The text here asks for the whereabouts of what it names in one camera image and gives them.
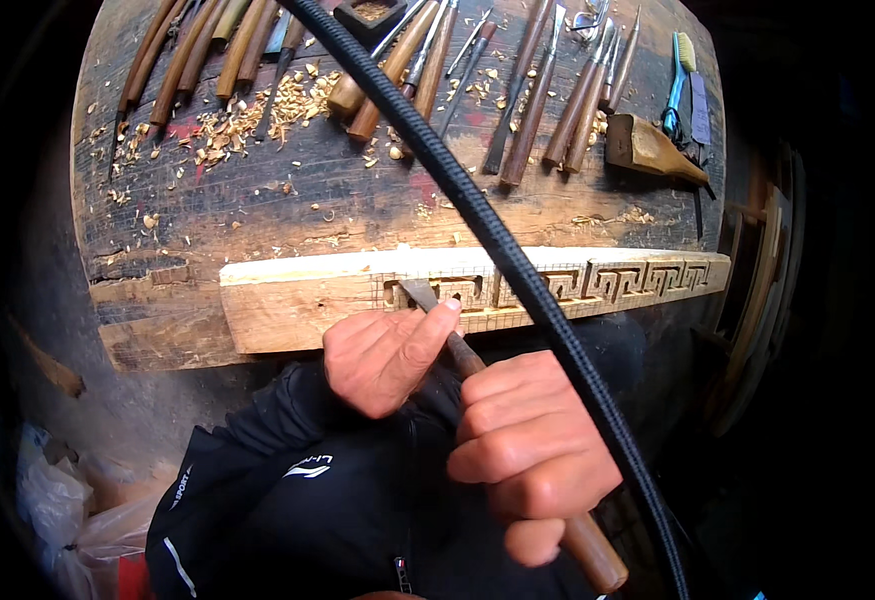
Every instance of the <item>black cable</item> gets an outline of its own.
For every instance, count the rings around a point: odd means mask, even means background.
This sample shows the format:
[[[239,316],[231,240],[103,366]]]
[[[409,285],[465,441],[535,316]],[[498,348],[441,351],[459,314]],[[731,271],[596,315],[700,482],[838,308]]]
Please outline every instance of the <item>black cable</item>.
[[[401,95],[370,54],[334,18],[313,0],[280,0],[313,33],[328,52],[354,78],[367,97],[386,115],[401,138],[433,177],[434,181],[467,223],[471,232],[510,283],[527,314],[544,332],[564,372],[571,380],[621,470],[624,482],[636,494],[638,508],[662,564],[668,566],[675,595],[688,598],[680,557],[668,525],[667,514],[657,495],[626,423],[614,404],[603,380],[577,340],[571,324],[553,295],[542,282],[514,236],[457,163],[451,151],[414,108]]]

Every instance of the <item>black jacket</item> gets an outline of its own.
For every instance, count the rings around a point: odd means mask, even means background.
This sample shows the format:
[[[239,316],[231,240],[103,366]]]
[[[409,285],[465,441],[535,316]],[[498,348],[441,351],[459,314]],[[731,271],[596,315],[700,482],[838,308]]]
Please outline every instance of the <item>black jacket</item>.
[[[161,598],[593,598],[563,553],[530,569],[503,549],[482,486],[447,477],[459,382],[436,366],[410,402],[365,419],[319,363],[288,365],[252,406],[195,427],[147,536]]]

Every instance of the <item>wooden block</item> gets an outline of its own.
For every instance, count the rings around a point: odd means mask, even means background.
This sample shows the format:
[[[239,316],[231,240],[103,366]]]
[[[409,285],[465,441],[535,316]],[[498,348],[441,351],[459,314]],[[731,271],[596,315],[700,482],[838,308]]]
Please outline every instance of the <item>wooden block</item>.
[[[730,258],[713,252],[544,246],[524,252],[571,319],[719,292],[730,270]],[[439,298],[459,298],[467,333],[531,324],[482,247],[232,263],[220,270],[220,295],[238,353],[279,353],[320,348],[324,331],[349,315],[406,308],[405,278],[427,278]]]

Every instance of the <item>hand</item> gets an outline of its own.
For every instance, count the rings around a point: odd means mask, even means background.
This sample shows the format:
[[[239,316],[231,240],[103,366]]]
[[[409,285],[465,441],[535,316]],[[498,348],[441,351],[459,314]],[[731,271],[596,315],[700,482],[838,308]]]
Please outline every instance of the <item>hand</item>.
[[[381,419],[401,407],[424,379],[460,319],[450,298],[423,310],[369,311],[324,333],[324,370],[335,394],[359,412]]]
[[[491,507],[513,521],[511,558],[538,567],[557,557],[564,519],[597,506],[621,474],[550,350],[468,377],[460,390],[460,446],[448,474],[486,483]]]

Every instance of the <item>jacket sleeve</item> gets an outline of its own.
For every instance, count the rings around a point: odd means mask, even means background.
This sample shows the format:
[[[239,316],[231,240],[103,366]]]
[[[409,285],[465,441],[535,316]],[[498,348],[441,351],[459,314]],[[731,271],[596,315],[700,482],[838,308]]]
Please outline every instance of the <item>jacket sleeve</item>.
[[[213,436],[267,456],[303,450],[364,419],[331,391],[321,362],[293,362],[254,392],[251,406],[228,414],[227,426],[215,427]]]

